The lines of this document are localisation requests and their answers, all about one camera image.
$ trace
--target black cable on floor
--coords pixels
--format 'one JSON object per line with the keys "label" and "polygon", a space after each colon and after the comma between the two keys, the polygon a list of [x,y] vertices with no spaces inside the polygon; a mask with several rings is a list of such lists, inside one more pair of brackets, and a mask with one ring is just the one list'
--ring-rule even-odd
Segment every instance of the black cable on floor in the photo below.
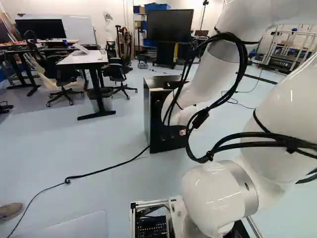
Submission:
{"label": "black cable on floor", "polygon": [[29,204],[27,205],[27,207],[26,207],[25,211],[23,212],[23,214],[22,214],[20,220],[19,220],[18,223],[15,225],[15,227],[13,228],[13,230],[11,231],[11,233],[7,236],[7,238],[10,238],[10,236],[11,236],[11,235],[13,234],[13,232],[16,230],[16,228],[18,227],[18,225],[19,225],[20,222],[22,221],[22,219],[23,219],[25,213],[27,212],[29,206],[31,205],[31,203],[33,202],[33,200],[34,200],[38,195],[40,195],[41,193],[46,192],[46,191],[48,191],[48,190],[50,190],[50,189],[53,189],[53,188],[55,188],[55,187],[61,186],[61,185],[63,185],[63,184],[66,184],[66,183],[62,182],[62,183],[60,183],[60,184],[57,184],[57,185],[54,185],[54,186],[52,186],[52,187],[46,188],[46,189],[40,191],[38,194],[36,194],[36,195],[32,198],[32,200],[29,202]]}
{"label": "black cable on floor", "polygon": [[88,173],[88,174],[77,175],[77,176],[69,176],[69,177],[65,178],[64,183],[69,184],[72,179],[79,179],[79,178],[88,177],[88,176],[91,176],[91,175],[99,174],[99,173],[101,173],[101,172],[105,172],[105,171],[108,171],[108,170],[117,168],[117,167],[119,167],[119,166],[128,164],[128,163],[130,163],[130,162],[136,160],[139,156],[141,156],[147,149],[149,149],[149,147],[150,147],[150,146],[147,146],[144,150],[142,150],[138,155],[136,155],[135,157],[133,157],[131,160],[128,160],[128,161],[122,162],[122,163],[120,163],[120,164],[117,164],[117,165],[114,165],[114,166],[105,168],[105,169],[103,169],[103,170],[98,170],[98,171],[95,171],[95,172],[91,172],[91,173]]}
{"label": "black cable on floor", "polygon": [[[263,69],[261,69],[259,78],[261,77],[262,72],[263,72]],[[257,83],[255,84],[255,86],[254,86],[250,91],[235,91],[235,93],[251,93],[251,92],[253,92],[253,91],[255,90],[255,88],[257,87],[258,83],[259,83],[259,80],[257,81]],[[222,91],[222,92],[221,92],[221,95],[223,96],[223,94],[224,94],[225,92],[227,92],[227,91],[226,91],[226,90]],[[247,107],[247,106],[245,106],[245,105],[239,103],[238,100],[236,100],[236,99],[234,99],[234,98],[232,98],[232,97],[227,101],[227,103],[237,104],[237,105],[240,105],[240,106],[242,106],[242,107],[244,107],[244,108],[247,108],[247,109],[252,109],[252,110],[255,109],[255,108],[250,108],[250,107]]]}
{"label": "black cable on floor", "polygon": [[114,165],[114,166],[105,168],[105,169],[103,169],[103,170],[98,170],[98,171],[95,171],[95,172],[92,172],[92,173],[88,173],[88,174],[85,174],[85,175],[67,177],[64,182],[62,182],[62,183],[60,183],[60,184],[54,185],[54,186],[52,186],[52,187],[49,187],[49,188],[46,188],[46,189],[40,191],[40,192],[39,192],[38,194],[36,194],[36,195],[32,198],[32,200],[29,202],[29,204],[27,205],[25,211],[23,212],[23,214],[22,214],[20,220],[19,220],[18,223],[15,225],[15,227],[14,227],[14,229],[11,231],[11,233],[7,236],[7,238],[10,238],[10,236],[13,234],[13,232],[16,230],[16,228],[17,228],[18,225],[20,224],[21,220],[23,219],[25,213],[27,212],[27,210],[28,210],[28,208],[30,207],[30,205],[31,205],[31,203],[33,202],[33,200],[34,200],[38,195],[40,195],[41,193],[46,192],[46,191],[48,191],[48,190],[50,190],[50,189],[53,189],[53,188],[55,188],[55,187],[61,186],[61,185],[63,185],[63,184],[70,184],[70,181],[71,181],[72,179],[79,179],[79,178],[83,178],[83,177],[88,177],[88,176],[91,176],[91,175],[95,175],[95,174],[98,174],[98,173],[101,173],[101,172],[104,172],[104,171],[108,171],[108,170],[117,168],[117,167],[119,167],[119,166],[128,164],[128,163],[130,163],[130,162],[136,160],[138,157],[140,157],[147,149],[149,149],[149,147],[150,147],[150,146],[147,146],[144,150],[142,150],[138,155],[136,155],[135,157],[133,157],[131,160],[128,160],[128,161],[122,162],[122,163],[120,163],[120,164],[117,164],[117,165]]}

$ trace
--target cardboard box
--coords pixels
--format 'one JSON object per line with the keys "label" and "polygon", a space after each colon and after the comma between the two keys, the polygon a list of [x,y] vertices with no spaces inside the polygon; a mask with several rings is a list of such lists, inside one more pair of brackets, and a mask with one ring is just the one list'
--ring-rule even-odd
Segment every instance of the cardboard box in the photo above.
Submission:
{"label": "cardboard box", "polygon": [[281,44],[288,45],[288,46],[293,46],[294,42],[292,42],[292,41],[281,41]]}
{"label": "cardboard box", "polygon": [[141,6],[139,11],[140,14],[145,14],[145,7]]}
{"label": "cardboard box", "polygon": [[141,28],[142,21],[134,21],[134,29]]}

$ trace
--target computer monitor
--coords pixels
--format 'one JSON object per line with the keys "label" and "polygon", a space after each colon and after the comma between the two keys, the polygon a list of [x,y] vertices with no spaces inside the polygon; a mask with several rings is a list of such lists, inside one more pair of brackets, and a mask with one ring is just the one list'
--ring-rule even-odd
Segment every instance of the computer monitor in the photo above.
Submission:
{"label": "computer monitor", "polygon": [[195,36],[208,36],[209,31],[208,30],[196,30]]}
{"label": "computer monitor", "polygon": [[191,41],[194,10],[162,10],[147,13],[147,39],[158,42]]}
{"label": "computer monitor", "polygon": [[16,28],[24,38],[25,32],[32,30],[38,39],[66,38],[61,19],[17,19]]}

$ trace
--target white panel on floor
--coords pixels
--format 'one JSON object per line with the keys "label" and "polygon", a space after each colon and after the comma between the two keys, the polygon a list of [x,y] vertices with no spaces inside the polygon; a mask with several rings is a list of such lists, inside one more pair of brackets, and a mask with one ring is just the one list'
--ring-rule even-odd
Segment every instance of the white panel on floor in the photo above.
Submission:
{"label": "white panel on floor", "polygon": [[107,238],[106,212],[100,210],[15,238]]}

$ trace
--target desk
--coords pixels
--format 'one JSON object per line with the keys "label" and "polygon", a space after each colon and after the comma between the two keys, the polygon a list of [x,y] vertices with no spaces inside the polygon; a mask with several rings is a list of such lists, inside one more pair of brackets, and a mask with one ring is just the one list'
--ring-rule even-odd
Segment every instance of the desk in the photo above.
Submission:
{"label": "desk", "polygon": [[108,63],[107,54],[102,55],[100,51],[89,51],[86,56],[69,55],[56,64],[57,68],[73,68],[73,69],[88,69],[90,72],[91,80],[94,86],[94,91],[97,94],[97,103],[99,112],[78,117],[77,120],[85,120],[90,118],[97,118],[102,116],[109,116],[115,114],[115,111],[106,111],[104,108],[102,92],[99,86],[98,77],[101,74],[101,67]]}
{"label": "desk", "polygon": [[[91,46],[85,46],[84,45],[84,47],[87,47],[89,50],[96,50],[98,48],[97,45],[91,45]],[[72,52],[72,51],[75,51],[75,50],[77,50],[77,49],[74,48],[74,47],[67,47],[67,48],[59,47],[59,48],[42,48],[42,49],[39,49],[40,52],[44,52],[47,55],[49,55],[51,53],[58,52],[58,51]],[[9,87],[7,87],[7,89],[32,87],[31,91],[27,94],[27,96],[32,96],[36,92],[36,90],[40,87],[40,85],[36,85],[36,83],[34,81],[34,76],[31,74],[29,69],[26,69],[25,72],[28,75],[27,78],[30,79],[31,83],[26,83],[25,82],[25,78],[23,77],[23,75],[22,75],[22,73],[21,73],[21,71],[20,71],[20,69],[18,67],[18,64],[17,64],[17,62],[16,62],[16,60],[14,58],[14,55],[17,54],[17,55],[19,55],[19,57],[21,59],[21,62],[23,64],[26,64],[25,58],[24,58],[23,55],[25,53],[29,53],[29,52],[30,52],[30,49],[28,49],[28,48],[18,49],[16,51],[6,51],[5,52],[5,55],[7,56],[8,60],[12,64],[12,67],[13,67],[13,69],[15,71],[16,76],[18,77],[18,79],[21,82],[20,85],[9,86]],[[83,70],[83,75],[84,75],[84,78],[85,78],[84,90],[86,90],[87,89],[87,85],[88,85],[88,81],[87,81],[87,77],[86,77],[86,74],[85,74],[84,70]]]}
{"label": "desk", "polygon": [[27,96],[32,96],[37,90],[38,88],[40,87],[40,85],[37,85],[34,81],[34,77],[33,75],[31,74],[31,71],[29,70],[28,67],[26,67],[25,69],[25,72],[26,74],[28,75],[28,78],[30,79],[31,83],[26,83],[25,80],[24,80],[24,77],[20,71],[20,68],[14,58],[14,55],[17,54],[19,55],[20,59],[21,59],[21,62],[24,64],[24,65],[27,65],[26,64],[26,61],[25,61],[25,58],[24,58],[24,54],[27,53],[27,52],[30,52],[30,51],[6,51],[5,52],[5,55],[8,57],[8,60],[10,61],[10,63],[12,64],[12,67],[16,73],[16,76],[19,78],[21,84],[20,85],[14,85],[14,86],[9,86],[7,87],[7,89],[16,89],[16,88],[27,88],[27,87],[32,87],[31,91],[27,94]]}
{"label": "desk", "polygon": [[[63,40],[37,40],[38,43],[59,43],[63,42]],[[68,44],[75,44],[77,43],[78,40],[67,40]],[[3,43],[0,44],[0,48],[3,47],[10,47],[10,46],[27,46],[26,41],[15,41],[15,42],[8,42],[8,43]]]}

